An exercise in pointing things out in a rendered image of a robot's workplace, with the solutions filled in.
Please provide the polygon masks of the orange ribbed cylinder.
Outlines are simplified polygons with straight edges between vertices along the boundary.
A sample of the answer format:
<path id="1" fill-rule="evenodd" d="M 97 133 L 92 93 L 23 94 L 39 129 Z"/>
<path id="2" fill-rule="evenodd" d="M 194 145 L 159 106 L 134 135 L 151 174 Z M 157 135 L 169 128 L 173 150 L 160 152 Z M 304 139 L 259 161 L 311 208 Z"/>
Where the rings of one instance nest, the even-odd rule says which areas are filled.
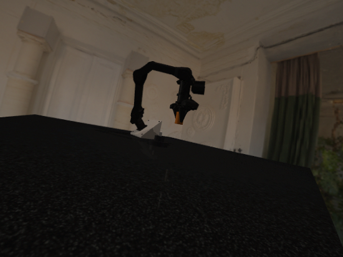
<path id="1" fill-rule="evenodd" d="M 180 122 L 179 112 L 176 112 L 175 124 L 183 125 L 183 122 Z"/>

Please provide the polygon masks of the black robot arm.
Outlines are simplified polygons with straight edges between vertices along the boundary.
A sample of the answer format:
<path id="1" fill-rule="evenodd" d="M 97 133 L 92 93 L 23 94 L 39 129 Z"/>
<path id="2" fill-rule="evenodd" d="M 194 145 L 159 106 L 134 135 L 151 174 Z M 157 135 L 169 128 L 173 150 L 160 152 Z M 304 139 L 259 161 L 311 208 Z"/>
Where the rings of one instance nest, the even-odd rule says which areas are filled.
<path id="1" fill-rule="evenodd" d="M 145 66 L 133 72 L 133 81 L 135 83 L 135 98 L 134 106 L 131 112 L 130 123 L 135 124 L 138 128 L 137 130 L 139 131 L 147 127 L 147 125 L 145 125 L 142 120 L 144 108 L 142 108 L 141 104 L 143 97 L 143 85 L 147 79 L 148 73 L 150 73 L 152 70 L 171 74 L 178 78 L 179 80 L 177 81 L 177 84 L 180 85 L 179 91 L 184 90 L 190 92 L 191 89 L 194 94 L 200 95 L 204 95 L 205 92 L 205 81 L 195 80 L 190 68 L 173 67 L 154 61 L 148 62 Z"/>

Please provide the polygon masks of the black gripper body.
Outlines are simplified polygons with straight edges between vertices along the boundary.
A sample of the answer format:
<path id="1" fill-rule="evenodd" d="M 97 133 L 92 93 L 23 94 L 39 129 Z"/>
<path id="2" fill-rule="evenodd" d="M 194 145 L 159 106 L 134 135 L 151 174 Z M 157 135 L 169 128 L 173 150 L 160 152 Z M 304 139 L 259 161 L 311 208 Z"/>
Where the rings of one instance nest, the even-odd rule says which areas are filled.
<path id="1" fill-rule="evenodd" d="M 191 97 L 190 93 L 184 90 L 180 90 L 177 93 L 177 101 L 174 104 L 170 105 L 170 109 L 175 108 L 178 109 L 179 107 L 185 107 L 190 109 L 191 107 L 194 109 L 196 108 L 196 102 L 189 100 L 189 97 Z"/>

